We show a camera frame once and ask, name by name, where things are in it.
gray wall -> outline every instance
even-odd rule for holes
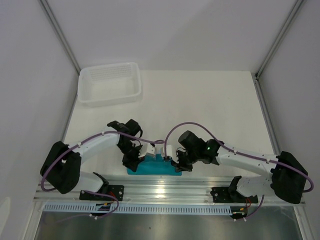
[[[296,156],[315,183],[304,195],[315,229],[320,227],[319,10],[320,1],[306,1],[261,80],[282,149]]]
[[[256,72],[296,0],[48,0],[81,68]]]
[[[77,75],[36,0],[0,1],[0,201],[11,198],[1,235],[24,231],[40,168],[62,135]]]

white table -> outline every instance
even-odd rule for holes
[[[238,148],[272,154],[272,146],[251,73],[248,71],[141,71],[143,97],[140,101],[113,106],[88,107],[76,102],[65,143],[77,142],[101,131],[114,120],[136,120],[143,138],[165,139],[175,125],[197,122],[218,139]],[[182,126],[168,144],[180,147],[179,136],[186,130],[205,141],[210,136],[197,126]],[[81,170],[102,175],[128,176],[118,147],[108,148],[85,162]],[[183,177],[254,176],[229,166],[197,162]]]

